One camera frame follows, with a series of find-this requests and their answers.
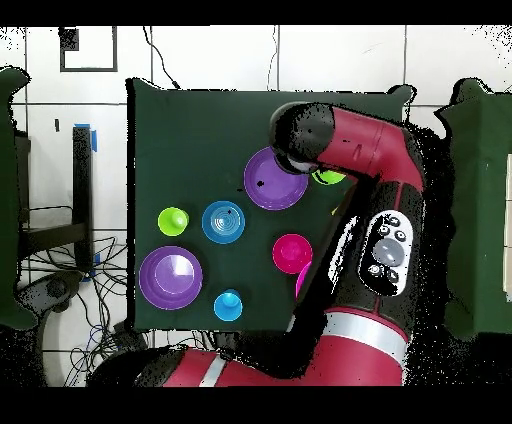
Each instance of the purple plate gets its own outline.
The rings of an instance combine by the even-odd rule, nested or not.
[[[190,305],[201,291],[203,272],[188,250],[165,246],[151,252],[139,271],[139,286],[149,303],[175,310]]]
[[[256,153],[244,172],[244,186],[251,200],[263,209],[279,211],[299,201],[308,186],[306,174],[292,175],[279,168],[271,147]]]

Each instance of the pink cup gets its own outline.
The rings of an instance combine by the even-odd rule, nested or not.
[[[308,273],[309,267],[311,266],[311,262],[309,262],[304,268],[302,268],[302,271],[300,272],[299,276],[297,277],[297,282],[295,283],[295,299],[299,297],[299,290],[302,286],[302,283],[304,282],[304,278],[306,278],[306,274]]]
[[[300,273],[312,258],[311,245],[298,234],[285,234],[279,237],[272,248],[274,263],[286,274]]]

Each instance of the lime green cup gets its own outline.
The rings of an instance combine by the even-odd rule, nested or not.
[[[343,180],[343,178],[345,178],[345,175],[334,171],[320,172],[320,170],[317,170],[313,172],[312,177],[317,183],[320,183],[322,185],[332,185],[337,184],[341,180]]]
[[[158,228],[166,236],[179,236],[188,225],[188,215],[178,208],[167,208],[158,215]]]

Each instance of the floor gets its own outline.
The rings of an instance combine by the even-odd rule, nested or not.
[[[167,72],[184,89],[384,92],[407,83],[418,90],[410,120],[441,137],[446,132],[433,112],[449,102],[456,81],[479,77],[494,91],[512,85],[512,30],[505,26],[276,27],[146,27],[146,31],[160,50]],[[112,28],[78,29],[79,50],[65,53],[66,67],[112,67]],[[97,131],[93,152],[96,251],[111,243],[109,237],[115,237],[115,249],[121,249],[127,227],[124,80],[139,77],[173,89],[160,57],[146,42],[143,27],[117,28],[117,72],[61,72],[57,28],[0,28],[0,66],[4,65],[21,67],[31,77],[27,88],[14,96],[12,106],[17,127],[28,131],[32,140],[31,207],[71,205],[71,128],[89,123]],[[33,227],[69,220],[67,209],[31,214]],[[105,252],[100,253],[102,260]],[[24,264],[27,270],[20,284],[44,275],[47,265],[37,260],[32,257]],[[126,251],[111,262],[115,268],[111,272],[126,275]],[[105,281],[106,276],[98,279]],[[109,293],[105,298],[112,323],[126,316],[121,287],[115,291],[121,295]],[[99,301],[90,282],[81,283],[80,294],[89,320],[98,323]],[[186,337],[190,333],[147,335],[154,346]],[[44,337],[50,385],[64,385],[73,371],[72,361],[80,358],[72,350],[85,349],[89,339],[90,326],[79,299],[74,298],[64,313],[50,317]],[[84,385],[79,377],[75,386]]]

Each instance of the dark green table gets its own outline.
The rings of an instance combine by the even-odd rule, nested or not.
[[[318,101],[400,122],[413,89],[401,86],[388,94],[233,92],[160,90],[138,79],[128,84],[135,93],[130,106],[135,107],[136,128],[135,328],[285,330],[295,306],[296,276],[275,267],[272,246],[279,236],[294,232],[304,235],[314,251],[350,181],[326,187],[310,179],[302,199],[283,211],[253,204],[243,190],[243,173],[251,156],[268,146],[270,116],[287,102]],[[245,231],[232,244],[215,244],[202,232],[203,211],[217,200],[232,201],[245,214]],[[157,227],[158,214],[169,206],[190,217],[178,237],[167,237]],[[203,269],[199,296],[177,311],[155,308],[138,286],[144,258],[166,245],[188,249]],[[243,300],[243,314],[234,323],[213,313],[215,298],[227,288],[238,290]]]
[[[35,315],[14,297],[19,280],[19,191],[16,145],[10,103],[12,96],[28,83],[19,69],[0,68],[0,324],[26,330],[37,323]]]
[[[451,131],[455,235],[447,262],[454,298],[445,324],[456,337],[512,334],[512,303],[503,291],[507,156],[512,153],[512,95],[461,81],[440,115]]]

